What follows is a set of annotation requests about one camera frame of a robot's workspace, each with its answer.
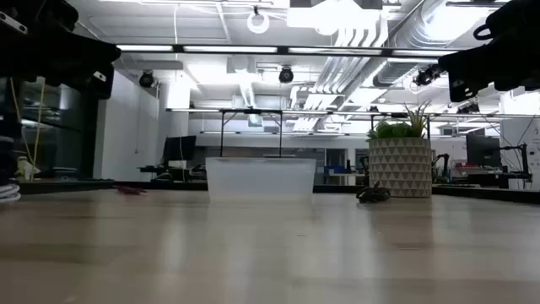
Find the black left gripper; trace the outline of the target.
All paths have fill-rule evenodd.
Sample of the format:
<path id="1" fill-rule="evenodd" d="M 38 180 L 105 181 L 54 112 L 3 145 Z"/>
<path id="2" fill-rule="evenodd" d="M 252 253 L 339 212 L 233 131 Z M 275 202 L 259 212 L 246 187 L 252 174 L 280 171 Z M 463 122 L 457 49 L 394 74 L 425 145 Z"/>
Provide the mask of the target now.
<path id="1" fill-rule="evenodd" d="M 67 0 L 0 0 L 0 78 L 30 82 L 43 77 L 50 85 L 82 85 L 98 99 L 111 97 L 117 45 L 81 36 L 82 68 L 98 68 L 86 75 L 67 43 L 78 11 Z"/>

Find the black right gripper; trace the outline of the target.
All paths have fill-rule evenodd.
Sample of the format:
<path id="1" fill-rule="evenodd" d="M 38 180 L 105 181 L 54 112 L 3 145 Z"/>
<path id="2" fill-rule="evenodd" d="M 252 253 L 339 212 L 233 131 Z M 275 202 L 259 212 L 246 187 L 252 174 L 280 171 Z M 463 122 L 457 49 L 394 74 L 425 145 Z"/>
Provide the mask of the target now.
<path id="1" fill-rule="evenodd" d="M 489 44 L 444 55 L 452 103 L 475 97 L 494 82 L 499 91 L 540 90 L 540 0 L 510 0 L 486 19 Z"/>

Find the black monitor on arm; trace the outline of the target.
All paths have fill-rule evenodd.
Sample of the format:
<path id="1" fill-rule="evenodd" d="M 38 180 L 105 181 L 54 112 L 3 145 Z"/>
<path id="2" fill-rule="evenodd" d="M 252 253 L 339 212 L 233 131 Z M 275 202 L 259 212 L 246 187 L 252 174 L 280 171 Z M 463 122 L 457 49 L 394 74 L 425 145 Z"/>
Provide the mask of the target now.
<path id="1" fill-rule="evenodd" d="M 467 163 L 475 166 L 500 167 L 500 140 L 469 133 L 466 136 Z"/>

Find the pale spiky plant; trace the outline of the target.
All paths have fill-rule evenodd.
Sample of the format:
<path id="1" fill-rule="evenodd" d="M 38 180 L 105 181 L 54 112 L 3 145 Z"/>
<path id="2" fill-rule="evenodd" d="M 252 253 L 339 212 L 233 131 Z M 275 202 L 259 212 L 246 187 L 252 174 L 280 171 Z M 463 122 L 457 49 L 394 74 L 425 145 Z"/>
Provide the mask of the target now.
<path id="1" fill-rule="evenodd" d="M 414 109 L 405 105 L 405 111 L 408 115 L 411 134 L 413 138 L 422 138 L 424 136 L 424 128 L 427 126 L 427 118 L 425 110 L 430 106 L 429 100 L 418 104 Z"/>

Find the green leafy plant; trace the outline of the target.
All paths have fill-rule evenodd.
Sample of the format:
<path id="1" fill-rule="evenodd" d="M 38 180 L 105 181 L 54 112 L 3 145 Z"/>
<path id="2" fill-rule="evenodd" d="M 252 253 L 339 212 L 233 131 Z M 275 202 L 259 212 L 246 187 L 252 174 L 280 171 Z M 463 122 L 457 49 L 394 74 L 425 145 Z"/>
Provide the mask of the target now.
<path id="1" fill-rule="evenodd" d="M 368 140 L 387 138 L 411 138 L 413 136 L 412 127 L 404 122 L 390 124 L 380 122 L 374 129 L 368 132 Z"/>

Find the grey flat box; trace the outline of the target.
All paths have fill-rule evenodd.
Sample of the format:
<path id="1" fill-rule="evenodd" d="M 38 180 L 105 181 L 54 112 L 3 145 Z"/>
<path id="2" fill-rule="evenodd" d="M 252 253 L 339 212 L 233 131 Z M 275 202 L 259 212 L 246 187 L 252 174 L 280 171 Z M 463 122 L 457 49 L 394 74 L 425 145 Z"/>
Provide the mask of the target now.
<path id="1" fill-rule="evenodd" d="M 53 167 L 51 169 L 55 179 L 60 180 L 78 180 L 79 174 L 76 168 Z"/>

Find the black computer monitor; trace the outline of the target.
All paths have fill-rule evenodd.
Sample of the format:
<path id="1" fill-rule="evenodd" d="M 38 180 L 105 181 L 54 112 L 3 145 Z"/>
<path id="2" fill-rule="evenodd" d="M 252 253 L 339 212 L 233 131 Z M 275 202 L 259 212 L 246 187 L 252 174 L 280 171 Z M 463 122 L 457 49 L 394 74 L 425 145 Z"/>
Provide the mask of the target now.
<path id="1" fill-rule="evenodd" d="M 191 160 L 196 147 L 196 136 L 168 137 L 165 140 L 162 162 Z"/>

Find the triangle patterned planter pot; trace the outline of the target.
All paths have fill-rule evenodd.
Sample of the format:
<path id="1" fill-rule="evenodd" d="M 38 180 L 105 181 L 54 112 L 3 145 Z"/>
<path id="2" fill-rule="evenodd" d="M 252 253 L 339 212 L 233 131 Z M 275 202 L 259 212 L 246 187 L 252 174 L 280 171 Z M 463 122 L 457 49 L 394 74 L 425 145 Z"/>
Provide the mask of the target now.
<path id="1" fill-rule="evenodd" d="M 430 198 L 431 142 L 425 138 L 378 138 L 369 141 L 370 187 L 383 187 L 394 198 Z"/>

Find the translucent plastic bin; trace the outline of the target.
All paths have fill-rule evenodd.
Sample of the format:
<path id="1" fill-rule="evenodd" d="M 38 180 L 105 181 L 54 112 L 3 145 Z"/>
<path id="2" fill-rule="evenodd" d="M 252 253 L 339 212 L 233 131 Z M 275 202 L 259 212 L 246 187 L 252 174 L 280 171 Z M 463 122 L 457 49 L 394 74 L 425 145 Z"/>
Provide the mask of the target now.
<path id="1" fill-rule="evenodd" d="M 208 157 L 208 192 L 218 201 L 311 199 L 316 161 L 302 158 Z"/>

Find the silver ventilation duct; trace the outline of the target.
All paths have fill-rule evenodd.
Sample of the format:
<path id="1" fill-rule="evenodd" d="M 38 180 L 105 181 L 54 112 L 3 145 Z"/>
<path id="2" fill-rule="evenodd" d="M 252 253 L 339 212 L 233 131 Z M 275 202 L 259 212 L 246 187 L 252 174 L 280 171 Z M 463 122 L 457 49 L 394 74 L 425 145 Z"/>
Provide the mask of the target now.
<path id="1" fill-rule="evenodd" d="M 446 6 L 447 0 L 424 0 L 412 16 L 390 38 L 393 48 L 441 48 L 450 45 L 471 27 L 459 21 L 459 8 Z M 413 63 L 390 62 L 373 78 L 375 86 L 390 87 L 411 71 Z"/>

